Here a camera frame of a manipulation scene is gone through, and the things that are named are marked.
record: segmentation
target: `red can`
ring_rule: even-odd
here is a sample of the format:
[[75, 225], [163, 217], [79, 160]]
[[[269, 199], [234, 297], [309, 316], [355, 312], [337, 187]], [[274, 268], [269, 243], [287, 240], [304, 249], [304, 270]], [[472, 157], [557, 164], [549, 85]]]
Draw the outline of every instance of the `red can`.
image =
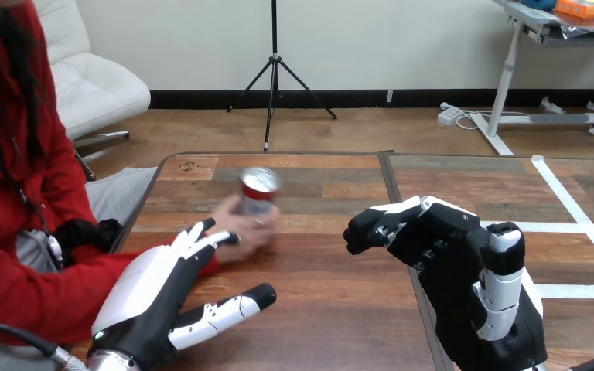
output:
[[281, 179], [268, 168], [246, 168], [240, 174], [242, 202], [240, 214], [260, 216], [269, 213]]

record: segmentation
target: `wooden table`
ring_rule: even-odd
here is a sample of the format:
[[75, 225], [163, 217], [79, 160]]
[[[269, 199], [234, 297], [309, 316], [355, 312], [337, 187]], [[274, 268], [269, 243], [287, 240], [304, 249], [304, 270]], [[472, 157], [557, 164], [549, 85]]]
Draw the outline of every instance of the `wooden table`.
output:
[[[546, 160], [594, 222], [594, 160]], [[249, 166], [284, 185], [278, 239], [193, 289], [185, 308], [261, 282], [278, 300], [260, 315], [181, 352], [167, 370], [452, 369], [413, 272], [381, 249], [350, 256], [342, 232], [356, 213], [434, 195], [483, 220], [574, 223], [529, 158], [375, 154], [199, 154], [167, 158], [121, 250], [167, 240], [239, 189]], [[527, 233], [527, 267], [551, 292], [594, 285], [594, 244], [582, 233]], [[594, 300], [544, 298], [551, 370], [594, 357]]]

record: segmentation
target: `prosthetic hand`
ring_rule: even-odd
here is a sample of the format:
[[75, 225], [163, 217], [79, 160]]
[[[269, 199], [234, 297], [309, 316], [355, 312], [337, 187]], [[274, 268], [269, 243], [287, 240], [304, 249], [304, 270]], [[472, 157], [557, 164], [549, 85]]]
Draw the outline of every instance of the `prosthetic hand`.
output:
[[218, 246], [237, 243], [229, 232], [205, 237], [215, 224], [204, 220], [181, 232], [171, 246], [141, 254], [113, 287], [92, 327], [90, 371], [149, 371], [188, 348], [272, 305], [274, 288], [256, 288], [179, 315], [179, 310]]
[[541, 299], [524, 269], [524, 237], [514, 224], [484, 229], [458, 206], [415, 196], [363, 211], [344, 237], [354, 255], [386, 247], [420, 271], [436, 335], [463, 371], [521, 371], [548, 358]]

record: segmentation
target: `person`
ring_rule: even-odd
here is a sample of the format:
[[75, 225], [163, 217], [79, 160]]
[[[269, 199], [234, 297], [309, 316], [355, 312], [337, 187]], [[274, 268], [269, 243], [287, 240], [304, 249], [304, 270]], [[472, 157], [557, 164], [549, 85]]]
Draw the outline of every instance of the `person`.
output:
[[[108, 254], [107, 243], [85, 239], [108, 237], [113, 220], [98, 220], [129, 222], [155, 169], [127, 168], [85, 185], [56, 112], [44, 40], [31, 0], [0, 0], [0, 323], [73, 344], [90, 338], [105, 298], [137, 256]], [[235, 232], [241, 244], [219, 248], [201, 275], [245, 259], [275, 234], [278, 209], [257, 220], [236, 215], [239, 202], [224, 200], [211, 232]], [[61, 231], [65, 237], [54, 239]], [[80, 246], [67, 252], [57, 240]], [[21, 345], [0, 336], [0, 370], [54, 369], [35, 349], [12, 344]]]

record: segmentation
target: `chair leg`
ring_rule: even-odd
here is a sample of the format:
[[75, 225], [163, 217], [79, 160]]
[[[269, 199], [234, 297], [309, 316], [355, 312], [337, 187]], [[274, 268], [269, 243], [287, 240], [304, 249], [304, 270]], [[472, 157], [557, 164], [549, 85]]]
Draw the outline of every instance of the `chair leg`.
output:
[[78, 152], [76, 152], [76, 160], [78, 160], [80, 167], [83, 168], [83, 172], [85, 173], [85, 179], [88, 182], [94, 182], [95, 180], [97, 180], [97, 176], [92, 172], [92, 169], [90, 169], [90, 166], [87, 166], [85, 161], [83, 161], [83, 159], [80, 157]]
[[81, 148], [81, 147], [85, 147], [86, 145], [94, 145], [97, 143], [101, 143], [102, 141], [110, 141], [110, 140], [116, 139], [116, 138], [124, 138], [124, 140], [127, 140], [128, 137], [130, 137], [130, 136], [131, 136], [131, 134], [128, 132], [128, 130], [113, 131], [112, 133], [99, 134], [99, 135], [93, 136], [92, 138], [80, 139], [78, 141], [73, 141], [73, 146], [75, 148]]

